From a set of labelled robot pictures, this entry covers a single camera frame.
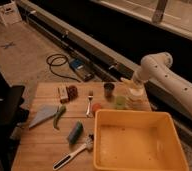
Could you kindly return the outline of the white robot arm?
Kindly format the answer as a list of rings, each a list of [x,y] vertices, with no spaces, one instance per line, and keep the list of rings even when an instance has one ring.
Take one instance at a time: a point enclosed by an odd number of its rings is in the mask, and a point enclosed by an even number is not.
[[[173,58],[168,52],[146,55],[134,71],[132,81],[141,87],[151,78],[156,79],[192,115],[192,83],[172,72],[172,63]]]

